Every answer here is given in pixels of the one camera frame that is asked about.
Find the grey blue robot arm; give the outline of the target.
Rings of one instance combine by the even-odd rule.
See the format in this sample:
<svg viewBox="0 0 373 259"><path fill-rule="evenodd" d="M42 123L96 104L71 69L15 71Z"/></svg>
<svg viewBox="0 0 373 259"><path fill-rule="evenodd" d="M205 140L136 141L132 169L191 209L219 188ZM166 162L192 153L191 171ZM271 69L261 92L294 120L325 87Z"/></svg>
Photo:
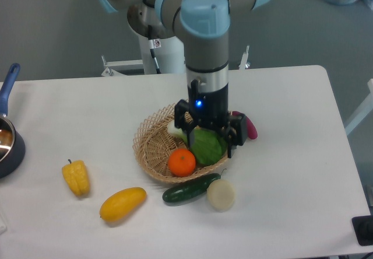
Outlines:
<svg viewBox="0 0 373 259"><path fill-rule="evenodd" d="M243 114L228 111L228 30L230 12L243 6L256 9L270 0L101 0L108 10L135 5L151 10L140 22L146 35L160 28L184 46L188 99L174 108L174 124L186 133L188 145L196 141L195 127L214 131L228 150L247 139Z"/></svg>

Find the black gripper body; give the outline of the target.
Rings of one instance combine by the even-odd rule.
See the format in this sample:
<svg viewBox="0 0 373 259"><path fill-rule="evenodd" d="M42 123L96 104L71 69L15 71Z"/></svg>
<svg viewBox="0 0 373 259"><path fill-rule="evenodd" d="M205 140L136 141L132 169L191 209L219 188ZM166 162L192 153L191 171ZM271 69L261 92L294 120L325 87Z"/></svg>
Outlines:
<svg viewBox="0 0 373 259"><path fill-rule="evenodd" d="M228 84L216 91L203 92L202 85L194 79L188 87L188 97L191 128L218 131L229 126Z"/></svg>

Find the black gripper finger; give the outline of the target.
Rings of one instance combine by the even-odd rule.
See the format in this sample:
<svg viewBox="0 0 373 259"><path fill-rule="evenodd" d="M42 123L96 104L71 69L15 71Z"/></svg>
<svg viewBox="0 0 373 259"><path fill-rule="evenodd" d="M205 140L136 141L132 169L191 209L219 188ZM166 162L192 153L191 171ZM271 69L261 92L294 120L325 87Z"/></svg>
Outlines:
<svg viewBox="0 0 373 259"><path fill-rule="evenodd" d="M247 117L243 113L228 113L227 121L217 132L222 152L232 158L233 149L243 146L248 138Z"/></svg>
<svg viewBox="0 0 373 259"><path fill-rule="evenodd" d="M196 124L193 120L188 122L185 117L186 113L189 113L189 103L181 99L174 107L174 125L175 128L182 129L182 131L185 132L187 146L190 148L194 142L194 135L192 135L192 132Z"/></svg>

